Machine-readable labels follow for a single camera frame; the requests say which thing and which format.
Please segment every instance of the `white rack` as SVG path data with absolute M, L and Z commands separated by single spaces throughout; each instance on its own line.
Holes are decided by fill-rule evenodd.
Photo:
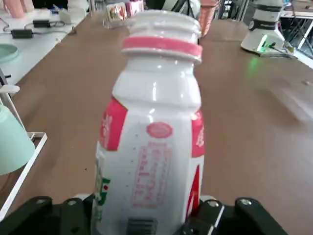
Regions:
M 22 127 L 25 129 L 22 120 L 12 102 L 10 94 L 14 94 L 20 90 L 18 86 L 12 86 L 12 85 L 6 85 L 6 80 L 4 78 L 4 75 L 0 69 L 0 104 L 5 105 L 9 108 L 9 110 L 12 112 L 12 114 L 15 116 L 15 118 L 19 121 L 19 123 L 22 125 Z M 8 210 L 10 209 L 10 206 L 12 205 L 16 195 L 18 194 L 24 180 L 26 179 L 28 173 L 30 172 L 30 169 L 32 168 L 36 158 L 38 157 L 41 149 L 43 148 L 44 144 L 46 143 L 48 137 L 46 133 L 43 132 L 28 132 L 28 136 L 32 141 L 38 140 L 38 144 L 36 145 L 35 152 L 31 159 L 27 162 L 27 164 L 24 166 L 23 171 L 21 172 L 18 180 L 14 184 L 9 196 L 5 200 L 2 208 L 0 209 L 0 222 L 4 219 L 5 215 L 7 214 Z

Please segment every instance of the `pink cup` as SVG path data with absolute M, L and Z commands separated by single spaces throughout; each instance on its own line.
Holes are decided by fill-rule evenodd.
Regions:
M 13 18 L 24 17 L 21 0 L 3 0 L 4 9 L 10 12 Z

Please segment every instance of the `pink label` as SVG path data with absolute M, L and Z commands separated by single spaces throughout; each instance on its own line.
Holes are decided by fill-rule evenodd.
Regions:
M 197 111 L 191 119 L 192 151 L 193 158 L 204 155 L 204 124 L 202 112 Z
M 198 165 L 196 168 L 196 173 L 195 173 L 194 180 L 192 182 L 192 186 L 191 186 L 190 193 L 189 193 L 186 219 L 188 215 L 190 215 L 192 211 L 194 211 L 198 207 L 199 196 L 200 196 L 200 166 Z
M 100 143 L 108 151 L 117 151 L 127 109 L 115 98 L 103 113 L 100 127 Z
M 134 207 L 156 208 L 163 203 L 172 149 L 165 143 L 148 143 L 141 148 L 133 188 Z
M 165 139 L 172 135 L 173 128 L 165 122 L 154 122 L 147 126 L 149 136 L 157 139 Z

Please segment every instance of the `power adapter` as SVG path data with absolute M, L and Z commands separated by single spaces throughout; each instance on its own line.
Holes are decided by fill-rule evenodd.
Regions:
M 50 21 L 49 20 L 33 20 L 34 28 L 50 28 Z
M 11 35 L 14 39 L 33 38 L 33 31 L 31 29 L 12 29 Z

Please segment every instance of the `white plastic bottle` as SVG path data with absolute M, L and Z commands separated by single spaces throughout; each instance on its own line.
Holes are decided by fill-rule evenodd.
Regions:
M 169 11 L 149 10 L 130 18 L 130 37 L 165 37 L 196 44 L 200 23 L 191 17 Z
M 198 206 L 204 126 L 193 70 L 201 50 L 156 35 L 124 40 L 128 63 L 97 145 L 93 234 L 172 235 Z

